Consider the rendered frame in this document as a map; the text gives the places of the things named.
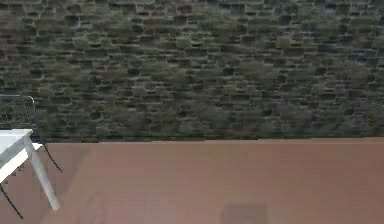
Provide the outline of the white table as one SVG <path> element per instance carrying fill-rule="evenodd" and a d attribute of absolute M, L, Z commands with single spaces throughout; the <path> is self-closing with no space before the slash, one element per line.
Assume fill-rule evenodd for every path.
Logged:
<path fill-rule="evenodd" d="M 29 160 L 51 208 L 59 210 L 59 200 L 37 153 L 43 145 L 31 140 L 32 133 L 32 129 L 0 130 L 0 184 L 26 160 Z"/>

